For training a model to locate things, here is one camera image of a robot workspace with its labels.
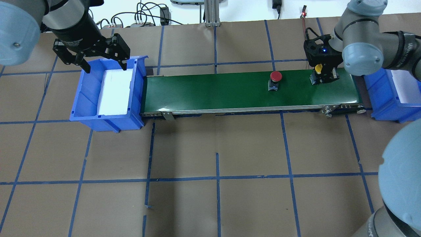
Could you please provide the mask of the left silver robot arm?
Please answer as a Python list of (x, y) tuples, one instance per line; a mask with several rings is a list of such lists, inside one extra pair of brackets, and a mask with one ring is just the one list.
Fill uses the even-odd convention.
[(89, 14), (103, 0), (2, 0), (0, 2), (0, 61), (3, 66), (25, 63), (45, 26), (56, 36), (53, 51), (66, 65), (91, 67), (86, 57), (103, 57), (127, 69), (130, 48), (121, 35), (102, 36)]

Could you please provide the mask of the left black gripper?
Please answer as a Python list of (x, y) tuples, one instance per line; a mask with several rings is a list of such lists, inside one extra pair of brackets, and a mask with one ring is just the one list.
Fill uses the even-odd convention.
[(44, 24), (56, 35), (53, 51), (64, 64), (80, 66), (90, 73), (85, 56), (101, 56), (116, 61), (126, 71), (130, 47), (119, 33), (110, 38), (102, 36), (86, 10), (54, 10), (44, 16)]

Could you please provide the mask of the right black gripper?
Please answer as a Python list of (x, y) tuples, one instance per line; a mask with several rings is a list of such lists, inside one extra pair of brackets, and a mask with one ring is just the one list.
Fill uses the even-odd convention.
[[(338, 66), (343, 63), (342, 53), (334, 53), (334, 54), (316, 54), (316, 55), (309, 55), (309, 65), (311, 67), (316, 67), (317, 65), (327, 66), (330, 71), (326, 75), (326, 82), (332, 83), (340, 79), (340, 76), (337, 72)], [(318, 85), (323, 82), (323, 74), (317, 75), (312, 70), (310, 75), (310, 81), (312, 85)]]

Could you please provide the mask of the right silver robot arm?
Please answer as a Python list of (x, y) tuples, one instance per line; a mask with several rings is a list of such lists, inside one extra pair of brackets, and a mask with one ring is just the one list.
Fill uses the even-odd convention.
[(387, 5), (386, 0), (351, 0), (331, 34), (310, 39), (311, 28), (303, 28), (313, 85), (338, 80), (343, 64), (349, 74), (364, 77), (374, 119), (409, 121), (382, 155), (383, 206), (355, 237), (420, 236), (420, 36), (380, 32), (378, 20)]

